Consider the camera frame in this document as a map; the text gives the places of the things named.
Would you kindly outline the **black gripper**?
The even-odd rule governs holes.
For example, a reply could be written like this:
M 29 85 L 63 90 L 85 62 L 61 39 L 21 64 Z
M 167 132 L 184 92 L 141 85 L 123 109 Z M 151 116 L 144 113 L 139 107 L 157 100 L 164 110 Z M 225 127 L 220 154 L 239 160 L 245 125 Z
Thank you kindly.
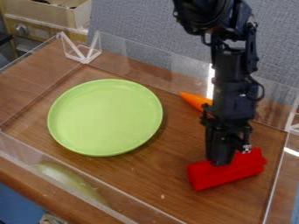
M 205 126 L 205 157 L 216 166 L 228 165 L 235 152 L 251 152 L 248 139 L 257 102 L 264 87 L 256 81 L 215 82 L 212 104 L 203 105 Z

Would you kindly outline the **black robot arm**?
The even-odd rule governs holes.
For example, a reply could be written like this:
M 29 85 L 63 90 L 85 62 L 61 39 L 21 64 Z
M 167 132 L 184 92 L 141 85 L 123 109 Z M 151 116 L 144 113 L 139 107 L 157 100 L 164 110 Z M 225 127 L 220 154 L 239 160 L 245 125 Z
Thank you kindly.
M 228 165 L 237 151 L 248 153 L 256 104 L 264 87 L 251 77 L 257 70 L 257 23 L 244 0 L 172 0 L 172 15 L 185 32 L 211 50 L 215 69 L 212 103 L 203 104 L 205 157 Z

